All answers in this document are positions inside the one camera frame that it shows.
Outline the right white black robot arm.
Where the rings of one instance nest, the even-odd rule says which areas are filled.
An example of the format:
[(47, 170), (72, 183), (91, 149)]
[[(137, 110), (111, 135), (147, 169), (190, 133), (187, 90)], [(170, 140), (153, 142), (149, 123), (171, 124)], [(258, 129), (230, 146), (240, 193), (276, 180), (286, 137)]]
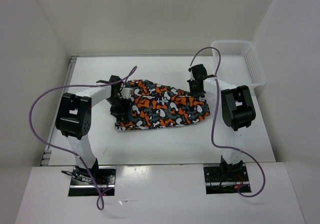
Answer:
[[(241, 148), (244, 136), (256, 111), (250, 89), (246, 85), (236, 86), (219, 80), (215, 75), (209, 75), (203, 64), (190, 67), (190, 92), (196, 97), (211, 93), (216, 96), (216, 106), (211, 129), (212, 144), (221, 149), (219, 175), (225, 181), (230, 181), (243, 169)], [(218, 115), (222, 116), (224, 124), (232, 130), (228, 144), (219, 145), (214, 140)]]

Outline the orange black camouflage shorts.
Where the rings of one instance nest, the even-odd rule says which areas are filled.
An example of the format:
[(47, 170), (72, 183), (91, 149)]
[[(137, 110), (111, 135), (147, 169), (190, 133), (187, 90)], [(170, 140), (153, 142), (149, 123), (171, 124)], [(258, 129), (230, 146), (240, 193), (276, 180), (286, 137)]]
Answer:
[(114, 124), (121, 131), (187, 126), (211, 114), (205, 97), (191, 96), (189, 91), (146, 79), (130, 80), (124, 86), (133, 93), (128, 117), (116, 118)]

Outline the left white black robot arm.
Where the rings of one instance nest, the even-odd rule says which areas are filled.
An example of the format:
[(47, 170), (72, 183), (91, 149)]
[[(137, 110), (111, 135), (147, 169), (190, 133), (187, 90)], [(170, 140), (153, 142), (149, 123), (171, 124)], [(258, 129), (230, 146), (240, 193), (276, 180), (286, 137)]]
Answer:
[(75, 174), (82, 175), (89, 184), (96, 183), (101, 174), (88, 136), (92, 108), (106, 100), (111, 105), (111, 115), (123, 119), (129, 111), (132, 94), (133, 90), (126, 87), (120, 77), (112, 75), (108, 81), (99, 80), (84, 91), (67, 92), (61, 97), (55, 127), (66, 137), (75, 155)]

